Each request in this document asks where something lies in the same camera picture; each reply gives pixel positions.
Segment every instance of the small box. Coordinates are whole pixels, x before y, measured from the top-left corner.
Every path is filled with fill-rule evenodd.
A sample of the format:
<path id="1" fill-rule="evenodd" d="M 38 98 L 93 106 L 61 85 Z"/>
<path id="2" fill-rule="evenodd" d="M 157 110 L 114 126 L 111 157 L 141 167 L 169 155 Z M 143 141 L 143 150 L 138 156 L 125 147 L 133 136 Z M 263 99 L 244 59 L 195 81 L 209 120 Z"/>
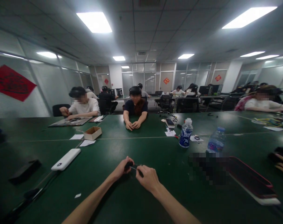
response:
<path id="1" fill-rule="evenodd" d="M 102 134 L 100 127 L 92 127 L 85 131 L 84 139 L 94 141 L 100 134 Z"/>

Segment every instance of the red diamond sign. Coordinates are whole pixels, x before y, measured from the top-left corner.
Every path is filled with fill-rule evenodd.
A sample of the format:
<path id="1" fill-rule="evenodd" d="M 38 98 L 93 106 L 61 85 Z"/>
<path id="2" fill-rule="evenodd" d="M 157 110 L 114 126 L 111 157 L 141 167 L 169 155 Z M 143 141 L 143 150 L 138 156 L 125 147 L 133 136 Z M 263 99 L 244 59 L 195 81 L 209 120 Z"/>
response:
<path id="1" fill-rule="evenodd" d="M 216 81 L 219 81 L 220 79 L 221 79 L 221 76 L 220 75 L 218 75 L 218 76 L 216 76 Z"/>
<path id="2" fill-rule="evenodd" d="M 166 85 L 170 82 L 168 78 L 164 79 L 163 81 Z"/>
<path id="3" fill-rule="evenodd" d="M 0 93 L 24 102 L 36 84 L 6 65 L 0 67 Z"/>

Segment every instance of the plastic bottle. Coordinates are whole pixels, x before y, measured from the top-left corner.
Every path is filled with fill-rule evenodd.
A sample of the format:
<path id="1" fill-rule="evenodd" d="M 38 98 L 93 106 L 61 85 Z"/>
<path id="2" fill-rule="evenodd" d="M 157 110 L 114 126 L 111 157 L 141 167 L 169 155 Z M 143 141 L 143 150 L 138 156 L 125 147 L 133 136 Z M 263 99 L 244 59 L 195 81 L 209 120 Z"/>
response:
<path id="1" fill-rule="evenodd" d="M 222 153 L 225 143 L 225 129 L 218 127 L 217 130 L 211 135 L 207 146 L 207 152 Z"/>
<path id="2" fill-rule="evenodd" d="M 192 127 L 192 120 L 191 118 L 187 118 L 185 120 L 185 124 L 182 126 L 182 133 L 181 137 L 179 140 L 179 145 L 183 148 L 188 148 L 189 147 L 189 142 L 190 142 L 190 136 L 193 131 Z"/>

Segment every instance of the paper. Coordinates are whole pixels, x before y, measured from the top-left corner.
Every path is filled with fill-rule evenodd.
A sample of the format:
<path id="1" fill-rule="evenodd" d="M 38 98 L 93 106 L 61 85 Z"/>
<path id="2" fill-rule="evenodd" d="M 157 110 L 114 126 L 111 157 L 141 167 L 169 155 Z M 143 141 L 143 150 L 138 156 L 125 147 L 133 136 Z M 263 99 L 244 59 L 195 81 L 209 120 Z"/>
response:
<path id="1" fill-rule="evenodd" d="M 272 131 L 282 131 L 283 130 L 283 128 L 276 128 L 276 127 L 266 127 L 265 126 L 264 128 L 272 130 Z"/>
<path id="2" fill-rule="evenodd" d="M 203 142 L 204 140 L 203 139 L 199 139 L 199 140 L 197 140 L 197 139 L 195 139 L 195 135 L 192 135 L 192 136 L 190 136 L 190 140 L 192 141 L 192 142 Z"/>
<path id="3" fill-rule="evenodd" d="M 81 138 L 83 138 L 83 134 L 79 134 L 79 135 L 77 135 L 77 134 L 75 134 L 73 137 L 71 137 L 70 138 L 70 140 L 80 140 Z"/>
<path id="4" fill-rule="evenodd" d="M 95 140 L 95 141 L 84 140 L 84 141 L 81 143 L 80 147 L 88 146 L 88 145 L 91 145 L 91 144 L 93 144 L 93 143 L 95 143 L 95 142 L 96 142 L 96 140 Z"/>

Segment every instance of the ceiling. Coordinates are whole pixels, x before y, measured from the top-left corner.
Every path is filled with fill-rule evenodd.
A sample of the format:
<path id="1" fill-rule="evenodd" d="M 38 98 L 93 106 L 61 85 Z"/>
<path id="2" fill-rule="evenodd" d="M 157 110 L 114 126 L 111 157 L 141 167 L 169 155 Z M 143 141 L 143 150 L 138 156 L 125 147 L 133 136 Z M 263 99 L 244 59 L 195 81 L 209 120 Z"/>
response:
<path id="1" fill-rule="evenodd" d="M 226 61 L 283 55 L 283 0 L 0 0 L 0 28 L 88 65 Z M 278 8 L 241 29 L 221 28 L 251 7 Z M 92 33 L 77 12 L 104 12 L 112 33 Z M 138 56 L 138 51 L 146 51 Z M 254 61 L 256 57 L 245 59 Z"/>

